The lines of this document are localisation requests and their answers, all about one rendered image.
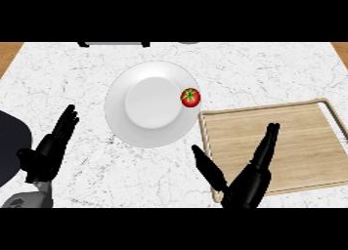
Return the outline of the pale wooden tray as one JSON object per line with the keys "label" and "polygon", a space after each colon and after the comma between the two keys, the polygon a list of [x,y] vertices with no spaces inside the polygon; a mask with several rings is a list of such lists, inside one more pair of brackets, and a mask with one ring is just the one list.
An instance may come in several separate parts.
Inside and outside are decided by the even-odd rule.
{"label": "pale wooden tray", "polygon": [[266,193],[348,185],[348,130],[325,99],[200,113],[204,152],[225,180],[250,163],[271,123],[280,132]]}

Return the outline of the dark grey round pot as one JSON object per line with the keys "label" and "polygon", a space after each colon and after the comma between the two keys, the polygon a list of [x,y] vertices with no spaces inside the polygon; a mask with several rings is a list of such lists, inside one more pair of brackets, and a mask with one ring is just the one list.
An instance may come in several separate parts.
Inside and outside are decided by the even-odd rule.
{"label": "dark grey round pot", "polygon": [[21,148],[31,148],[31,131],[26,123],[0,110],[0,187],[21,170],[16,155]]}

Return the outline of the red tomato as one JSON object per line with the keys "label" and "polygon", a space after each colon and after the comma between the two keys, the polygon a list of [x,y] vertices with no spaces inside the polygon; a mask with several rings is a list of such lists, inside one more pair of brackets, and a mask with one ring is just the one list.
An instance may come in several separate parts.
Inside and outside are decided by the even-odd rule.
{"label": "red tomato", "polygon": [[195,88],[183,90],[180,95],[180,102],[185,107],[195,107],[201,102],[201,94]]}

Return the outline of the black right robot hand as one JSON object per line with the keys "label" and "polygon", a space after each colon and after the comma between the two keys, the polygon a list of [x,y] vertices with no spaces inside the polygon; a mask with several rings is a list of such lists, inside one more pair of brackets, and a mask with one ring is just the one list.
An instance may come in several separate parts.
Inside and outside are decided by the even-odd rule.
{"label": "black right robot hand", "polygon": [[223,173],[206,156],[197,145],[192,152],[197,159],[197,168],[216,191],[223,192],[220,205],[229,209],[256,209],[259,207],[269,182],[269,163],[272,160],[280,124],[269,123],[253,159],[244,167],[231,185],[226,185]]}

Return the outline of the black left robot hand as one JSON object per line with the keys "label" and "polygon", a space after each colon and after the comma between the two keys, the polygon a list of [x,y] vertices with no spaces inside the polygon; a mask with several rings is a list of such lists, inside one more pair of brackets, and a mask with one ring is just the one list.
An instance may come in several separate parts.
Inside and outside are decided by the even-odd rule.
{"label": "black left robot hand", "polygon": [[35,149],[21,148],[18,157],[21,169],[28,173],[26,182],[50,182],[59,172],[66,145],[80,122],[75,106],[68,105],[50,134],[44,136]]}

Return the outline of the white round plate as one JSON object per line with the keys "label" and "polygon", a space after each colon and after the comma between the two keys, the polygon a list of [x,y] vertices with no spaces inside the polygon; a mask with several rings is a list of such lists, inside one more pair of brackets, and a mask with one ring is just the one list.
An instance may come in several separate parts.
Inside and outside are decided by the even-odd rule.
{"label": "white round plate", "polygon": [[175,143],[191,131],[201,103],[185,107],[185,89],[200,91],[189,71],[173,62],[142,62],[117,77],[105,98],[105,118],[120,140],[154,148]]}

